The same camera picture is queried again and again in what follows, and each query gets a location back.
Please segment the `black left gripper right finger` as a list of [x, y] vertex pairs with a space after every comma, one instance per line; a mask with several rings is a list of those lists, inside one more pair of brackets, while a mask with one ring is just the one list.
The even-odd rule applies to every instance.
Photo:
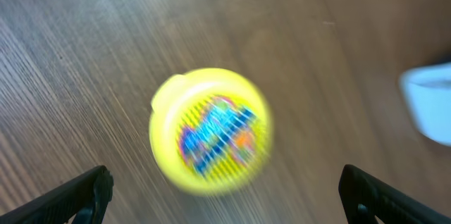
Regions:
[[350, 224], [450, 224], [447, 216], [350, 164], [342, 170], [338, 191]]

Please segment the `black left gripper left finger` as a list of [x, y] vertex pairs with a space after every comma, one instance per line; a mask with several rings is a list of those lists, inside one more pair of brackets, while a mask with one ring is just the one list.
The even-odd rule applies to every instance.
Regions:
[[1, 216], [1, 224], [101, 224], [113, 196], [113, 177], [97, 166]]

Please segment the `yellow lidded jar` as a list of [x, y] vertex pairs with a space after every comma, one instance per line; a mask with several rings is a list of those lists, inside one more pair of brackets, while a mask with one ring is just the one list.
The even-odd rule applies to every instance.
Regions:
[[255, 84], [231, 70], [175, 74], [156, 90], [151, 108], [149, 142], [156, 164], [185, 192], [237, 190], [271, 155], [269, 105]]

